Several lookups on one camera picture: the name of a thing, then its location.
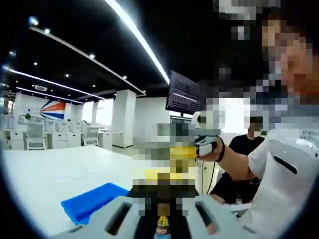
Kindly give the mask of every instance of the white pillar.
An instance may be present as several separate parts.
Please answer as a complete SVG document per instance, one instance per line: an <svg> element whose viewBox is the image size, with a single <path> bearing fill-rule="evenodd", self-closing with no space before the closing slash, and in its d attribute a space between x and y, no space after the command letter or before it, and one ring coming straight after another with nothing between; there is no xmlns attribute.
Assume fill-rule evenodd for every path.
<svg viewBox="0 0 319 239"><path fill-rule="evenodd" d="M113 134L113 145L128 147L133 145L133 121L136 94L130 90L117 91L113 103L112 129L125 132Z"/></svg>
<svg viewBox="0 0 319 239"><path fill-rule="evenodd" d="M96 114L98 112L98 102L93 103L93 108L92 108L92 124L96 123Z"/></svg>

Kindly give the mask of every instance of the white shirt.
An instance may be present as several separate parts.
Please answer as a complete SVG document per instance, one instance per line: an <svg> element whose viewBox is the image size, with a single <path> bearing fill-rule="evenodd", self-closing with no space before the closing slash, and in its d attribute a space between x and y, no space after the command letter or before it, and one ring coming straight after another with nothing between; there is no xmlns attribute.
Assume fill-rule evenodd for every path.
<svg viewBox="0 0 319 239"><path fill-rule="evenodd" d="M286 152L287 148L278 141L298 143ZM251 209L240 219L241 224L267 238L277 238L285 231L301 210L318 174L318 142L319 128L269 132L265 141L248 155L250 170L262 181ZM297 174L277 162L274 155L281 155L282 160L297 169Z"/></svg>

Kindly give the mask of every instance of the monitor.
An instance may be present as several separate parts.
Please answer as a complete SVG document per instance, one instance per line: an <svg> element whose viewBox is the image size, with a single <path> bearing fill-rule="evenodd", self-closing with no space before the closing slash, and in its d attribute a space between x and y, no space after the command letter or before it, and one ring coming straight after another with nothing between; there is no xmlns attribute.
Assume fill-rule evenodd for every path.
<svg viewBox="0 0 319 239"><path fill-rule="evenodd" d="M200 111L200 88L197 83L172 71L166 110L192 115Z"/></svg>

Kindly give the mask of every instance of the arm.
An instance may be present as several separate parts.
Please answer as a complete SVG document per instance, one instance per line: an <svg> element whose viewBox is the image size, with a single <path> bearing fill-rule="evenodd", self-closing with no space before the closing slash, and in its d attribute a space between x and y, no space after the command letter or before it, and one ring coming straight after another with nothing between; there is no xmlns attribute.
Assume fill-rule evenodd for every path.
<svg viewBox="0 0 319 239"><path fill-rule="evenodd" d="M222 142L218 139L217 148L200 159L204 161L216 161L221 151ZM251 180L256 177L261 178L265 170L267 153L268 146L266 140L248 156L236 153L225 145L224 157L218 164L227 173L232 175L232 177L238 178L239 180Z"/></svg>

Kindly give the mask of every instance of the office desk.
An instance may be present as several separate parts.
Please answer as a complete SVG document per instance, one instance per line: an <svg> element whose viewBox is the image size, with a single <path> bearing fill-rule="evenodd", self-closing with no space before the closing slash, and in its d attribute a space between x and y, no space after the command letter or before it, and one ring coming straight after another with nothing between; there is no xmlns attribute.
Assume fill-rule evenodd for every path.
<svg viewBox="0 0 319 239"><path fill-rule="evenodd" d="M106 183L130 190L153 161L96 146L37 151L4 150L3 166L18 204L46 237L74 228L61 202Z"/></svg>

